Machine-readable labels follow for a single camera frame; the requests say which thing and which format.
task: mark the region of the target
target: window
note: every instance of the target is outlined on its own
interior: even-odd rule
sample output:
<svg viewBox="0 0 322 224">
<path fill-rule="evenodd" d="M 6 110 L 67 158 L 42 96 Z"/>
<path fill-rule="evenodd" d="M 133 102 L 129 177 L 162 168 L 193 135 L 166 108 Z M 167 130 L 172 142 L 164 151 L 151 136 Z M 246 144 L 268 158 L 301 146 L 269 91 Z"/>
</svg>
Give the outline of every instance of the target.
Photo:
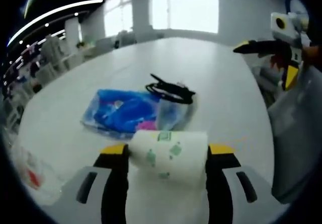
<svg viewBox="0 0 322 224">
<path fill-rule="evenodd" d="M 82 34 L 82 26 L 81 26 L 81 24 L 78 24 L 78 40 L 80 41 L 80 42 L 82 42 L 83 41 L 83 34 Z"/>
<path fill-rule="evenodd" d="M 151 0 L 152 26 L 154 29 L 168 27 L 168 0 Z"/>
<path fill-rule="evenodd" d="M 218 0 L 150 0 L 150 12 L 155 29 L 218 33 Z"/>
<path fill-rule="evenodd" d="M 106 0 L 104 4 L 105 36 L 117 35 L 122 30 L 131 31 L 133 12 L 131 0 Z"/>
</svg>

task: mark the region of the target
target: black wire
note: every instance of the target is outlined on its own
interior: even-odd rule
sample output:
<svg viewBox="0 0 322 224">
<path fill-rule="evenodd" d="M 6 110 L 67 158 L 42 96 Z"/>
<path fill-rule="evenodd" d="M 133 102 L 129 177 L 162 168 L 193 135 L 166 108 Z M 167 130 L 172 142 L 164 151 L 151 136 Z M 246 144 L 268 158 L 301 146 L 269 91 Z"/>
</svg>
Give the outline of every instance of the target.
<svg viewBox="0 0 322 224">
<path fill-rule="evenodd" d="M 151 74 L 151 76 L 158 81 L 158 83 L 151 83 L 145 86 L 151 94 L 157 95 L 170 102 L 181 104 L 193 103 L 192 96 L 196 94 L 195 92 L 190 91 L 187 87 L 167 83 L 153 74 Z"/>
</svg>

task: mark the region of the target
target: pink object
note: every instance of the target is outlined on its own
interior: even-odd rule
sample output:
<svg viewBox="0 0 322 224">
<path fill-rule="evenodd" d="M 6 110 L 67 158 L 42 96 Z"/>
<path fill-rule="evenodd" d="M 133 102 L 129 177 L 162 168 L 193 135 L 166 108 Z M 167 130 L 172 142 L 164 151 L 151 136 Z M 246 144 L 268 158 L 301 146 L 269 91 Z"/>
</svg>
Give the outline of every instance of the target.
<svg viewBox="0 0 322 224">
<path fill-rule="evenodd" d="M 136 126 L 136 130 L 156 130 L 154 121 L 144 121 Z"/>
</svg>

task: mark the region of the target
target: blue plastic bag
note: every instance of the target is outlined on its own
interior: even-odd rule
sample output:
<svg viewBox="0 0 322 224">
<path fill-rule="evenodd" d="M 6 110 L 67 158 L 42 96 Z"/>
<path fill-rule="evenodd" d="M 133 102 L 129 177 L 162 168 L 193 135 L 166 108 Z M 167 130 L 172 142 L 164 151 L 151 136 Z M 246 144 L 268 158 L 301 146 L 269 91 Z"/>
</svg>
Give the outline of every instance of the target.
<svg viewBox="0 0 322 224">
<path fill-rule="evenodd" d="M 98 90 L 81 123 L 109 137 L 127 139 L 140 129 L 173 129 L 184 119 L 185 109 L 149 92 Z"/>
<path fill-rule="evenodd" d="M 98 90 L 81 122 L 113 138 L 129 138 L 142 125 L 156 129 L 159 101 L 146 92 Z"/>
</svg>

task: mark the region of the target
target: clear plastic bag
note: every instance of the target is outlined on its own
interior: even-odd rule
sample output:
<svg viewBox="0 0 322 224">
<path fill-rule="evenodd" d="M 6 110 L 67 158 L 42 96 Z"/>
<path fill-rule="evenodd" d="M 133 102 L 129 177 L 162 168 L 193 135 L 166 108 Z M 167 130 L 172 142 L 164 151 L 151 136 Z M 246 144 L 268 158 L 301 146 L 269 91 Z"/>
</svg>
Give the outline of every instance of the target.
<svg viewBox="0 0 322 224">
<path fill-rule="evenodd" d="M 10 155 L 21 181 L 38 204 L 51 205 L 59 199 L 63 181 L 48 163 L 17 142 Z"/>
<path fill-rule="evenodd" d="M 159 101 L 156 128 L 157 130 L 170 131 L 179 122 L 186 119 L 190 105 L 170 102 L 164 99 Z"/>
</svg>

